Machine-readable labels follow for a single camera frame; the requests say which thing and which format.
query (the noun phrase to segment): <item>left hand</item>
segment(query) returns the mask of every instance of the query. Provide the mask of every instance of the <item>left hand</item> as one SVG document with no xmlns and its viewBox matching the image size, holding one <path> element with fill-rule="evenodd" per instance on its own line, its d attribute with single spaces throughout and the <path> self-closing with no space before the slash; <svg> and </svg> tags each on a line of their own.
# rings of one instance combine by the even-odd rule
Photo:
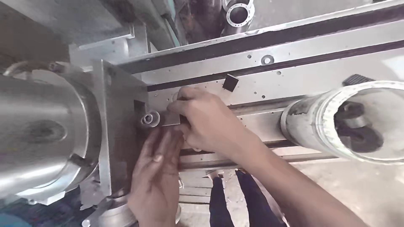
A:
<svg viewBox="0 0 404 227">
<path fill-rule="evenodd" d="M 173 227 L 179 200 L 178 158 L 182 133 L 153 130 L 133 171 L 128 205 L 140 227 Z"/>
</svg>

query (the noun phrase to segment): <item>right hand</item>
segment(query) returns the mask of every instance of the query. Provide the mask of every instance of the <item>right hand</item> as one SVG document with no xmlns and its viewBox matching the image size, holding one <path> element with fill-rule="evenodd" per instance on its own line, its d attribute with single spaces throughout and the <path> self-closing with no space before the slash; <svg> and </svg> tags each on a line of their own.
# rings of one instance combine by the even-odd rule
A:
<svg viewBox="0 0 404 227">
<path fill-rule="evenodd" d="M 236 161 L 237 151 L 245 151 L 251 141 L 261 141 L 248 130 L 232 111 L 211 93 L 199 88 L 182 87 L 178 100 L 170 103 L 169 111 L 187 117 L 189 124 L 175 127 L 193 148 L 218 152 Z"/>
</svg>

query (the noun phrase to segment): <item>person's leg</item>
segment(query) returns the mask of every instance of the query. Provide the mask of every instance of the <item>person's leg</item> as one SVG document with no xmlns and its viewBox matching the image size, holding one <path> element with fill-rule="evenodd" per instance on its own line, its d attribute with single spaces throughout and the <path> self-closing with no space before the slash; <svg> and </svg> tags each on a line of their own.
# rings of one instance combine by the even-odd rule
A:
<svg viewBox="0 0 404 227">
<path fill-rule="evenodd" d="M 234 227 L 229 211 L 227 210 L 225 192 L 222 179 L 212 179 L 213 187 L 210 193 L 210 227 Z"/>
<path fill-rule="evenodd" d="M 280 222 L 272 212 L 267 198 L 262 194 L 261 189 L 253 177 L 248 173 L 236 170 L 238 182 L 247 203 L 248 217 L 251 227 L 283 227 L 285 223 Z"/>
</svg>

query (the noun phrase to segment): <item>hand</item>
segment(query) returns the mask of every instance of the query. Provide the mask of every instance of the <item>hand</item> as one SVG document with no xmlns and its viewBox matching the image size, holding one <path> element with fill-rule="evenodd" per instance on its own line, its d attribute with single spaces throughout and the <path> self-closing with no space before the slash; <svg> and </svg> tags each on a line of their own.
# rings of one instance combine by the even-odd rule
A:
<svg viewBox="0 0 404 227">
<path fill-rule="evenodd" d="M 166 128 L 151 132 L 133 171 L 128 198 L 140 227 L 175 226 L 179 200 L 178 158 L 182 133 Z"/>
<path fill-rule="evenodd" d="M 199 88 L 182 87 L 178 99 L 170 103 L 167 109 L 187 117 L 189 124 L 181 124 L 176 129 L 184 133 L 191 147 L 219 152 L 238 162 L 243 155 L 237 151 L 248 150 L 245 146 L 249 141 L 261 141 L 218 96 Z"/>
</svg>

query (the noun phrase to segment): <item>mounting hole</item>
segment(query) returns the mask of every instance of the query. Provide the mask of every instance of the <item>mounting hole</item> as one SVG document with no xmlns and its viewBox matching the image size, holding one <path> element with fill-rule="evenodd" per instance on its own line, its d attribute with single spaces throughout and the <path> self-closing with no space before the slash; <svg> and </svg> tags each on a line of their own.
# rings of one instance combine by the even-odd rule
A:
<svg viewBox="0 0 404 227">
<path fill-rule="evenodd" d="M 273 64 L 274 62 L 275 62 L 274 57 L 272 57 L 271 55 L 265 55 L 261 58 L 262 65 L 270 65 Z"/>
</svg>

